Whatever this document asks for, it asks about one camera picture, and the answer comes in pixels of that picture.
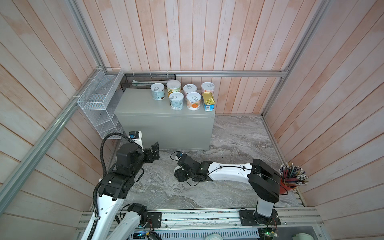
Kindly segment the teal labelled can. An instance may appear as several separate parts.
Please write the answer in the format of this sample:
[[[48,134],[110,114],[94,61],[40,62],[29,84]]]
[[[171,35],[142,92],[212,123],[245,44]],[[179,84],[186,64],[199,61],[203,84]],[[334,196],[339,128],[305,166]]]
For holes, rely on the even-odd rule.
[[[169,96],[170,107],[174,111],[182,110],[184,107],[184,95],[180,92],[171,93]]]

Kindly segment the blue labelled can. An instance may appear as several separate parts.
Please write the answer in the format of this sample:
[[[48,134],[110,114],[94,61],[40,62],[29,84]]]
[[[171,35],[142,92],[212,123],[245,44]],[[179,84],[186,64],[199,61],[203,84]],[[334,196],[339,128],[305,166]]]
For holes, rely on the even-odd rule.
[[[153,99],[156,101],[163,100],[165,98],[165,86],[162,83],[154,83],[151,85],[151,91]]]

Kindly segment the orange labelled can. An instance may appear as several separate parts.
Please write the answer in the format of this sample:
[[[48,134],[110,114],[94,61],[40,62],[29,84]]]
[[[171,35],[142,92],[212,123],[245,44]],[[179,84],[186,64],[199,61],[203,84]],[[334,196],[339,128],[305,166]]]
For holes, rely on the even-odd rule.
[[[201,106],[201,94],[197,92],[191,92],[187,94],[187,107],[191,111],[196,111]]]

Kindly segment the yellow can plastic lid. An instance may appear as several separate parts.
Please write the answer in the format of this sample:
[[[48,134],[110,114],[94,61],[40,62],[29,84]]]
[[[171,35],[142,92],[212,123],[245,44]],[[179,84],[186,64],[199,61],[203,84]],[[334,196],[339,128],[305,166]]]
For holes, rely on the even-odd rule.
[[[172,93],[181,91],[181,82],[177,80],[169,80],[167,82],[168,96]]]

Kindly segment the pink labelled can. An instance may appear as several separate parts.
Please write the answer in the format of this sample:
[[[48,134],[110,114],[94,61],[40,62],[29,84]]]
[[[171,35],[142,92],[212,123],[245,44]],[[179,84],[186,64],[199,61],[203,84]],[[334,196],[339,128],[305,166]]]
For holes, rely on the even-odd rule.
[[[196,92],[198,90],[197,86],[194,84],[186,84],[183,87],[184,94],[187,95],[189,93]]]

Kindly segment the gold rectangular sardine tin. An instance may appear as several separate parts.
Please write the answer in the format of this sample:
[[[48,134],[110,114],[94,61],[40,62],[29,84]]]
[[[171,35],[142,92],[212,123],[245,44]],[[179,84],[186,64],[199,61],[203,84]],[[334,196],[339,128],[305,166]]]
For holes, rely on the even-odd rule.
[[[214,111],[216,103],[215,103],[213,94],[210,92],[204,92],[202,93],[202,98],[203,98],[204,110],[207,112]]]

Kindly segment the pink can front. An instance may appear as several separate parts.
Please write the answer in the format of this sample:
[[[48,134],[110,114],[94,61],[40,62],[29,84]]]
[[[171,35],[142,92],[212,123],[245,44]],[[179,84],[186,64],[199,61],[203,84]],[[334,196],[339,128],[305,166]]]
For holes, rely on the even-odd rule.
[[[202,93],[211,93],[212,95],[214,95],[214,91],[215,91],[215,84],[212,83],[212,82],[204,82],[201,84],[201,92]]]

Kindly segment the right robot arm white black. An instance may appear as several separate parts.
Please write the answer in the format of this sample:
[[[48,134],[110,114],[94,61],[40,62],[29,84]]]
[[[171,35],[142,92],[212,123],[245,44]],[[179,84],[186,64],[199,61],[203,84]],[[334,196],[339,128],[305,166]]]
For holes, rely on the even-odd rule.
[[[212,161],[199,163],[180,151],[176,151],[174,155],[172,160],[178,162],[174,176],[178,182],[232,181],[247,184],[259,197],[254,213],[255,221],[267,224],[273,218],[275,203],[280,198],[281,176],[262,160],[254,159],[251,163],[241,165],[225,165]]]

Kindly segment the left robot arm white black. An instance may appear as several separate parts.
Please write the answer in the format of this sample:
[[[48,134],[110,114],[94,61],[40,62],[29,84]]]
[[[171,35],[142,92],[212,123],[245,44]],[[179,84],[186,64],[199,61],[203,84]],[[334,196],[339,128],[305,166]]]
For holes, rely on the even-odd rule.
[[[113,221],[118,219],[118,211],[124,209],[123,203],[131,187],[144,175],[143,165],[160,158],[159,144],[150,149],[143,148],[142,132],[132,131],[126,136],[110,133],[102,140],[118,136],[127,143],[116,152],[117,162],[106,168],[103,147],[100,147],[100,159],[103,177],[93,191],[93,214],[82,236],[83,240],[126,240],[136,228],[153,229],[153,220],[148,217],[148,209],[141,204],[128,204],[127,212],[111,232]]]

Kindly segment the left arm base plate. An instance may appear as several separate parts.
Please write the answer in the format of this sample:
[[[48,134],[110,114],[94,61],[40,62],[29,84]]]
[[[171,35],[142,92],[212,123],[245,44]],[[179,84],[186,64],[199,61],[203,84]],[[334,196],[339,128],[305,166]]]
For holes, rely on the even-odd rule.
[[[161,227],[161,221],[161,212],[149,212],[146,215],[140,215],[131,211],[121,214],[121,224],[134,229],[157,229]]]

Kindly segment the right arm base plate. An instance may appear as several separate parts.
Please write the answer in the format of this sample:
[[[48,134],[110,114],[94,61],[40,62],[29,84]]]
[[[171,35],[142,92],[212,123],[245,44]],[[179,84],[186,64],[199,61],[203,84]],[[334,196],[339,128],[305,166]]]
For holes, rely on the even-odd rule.
[[[269,218],[259,215],[256,210],[247,210],[245,208],[239,210],[239,215],[242,226],[281,225],[280,217],[275,209],[273,209],[272,215]]]

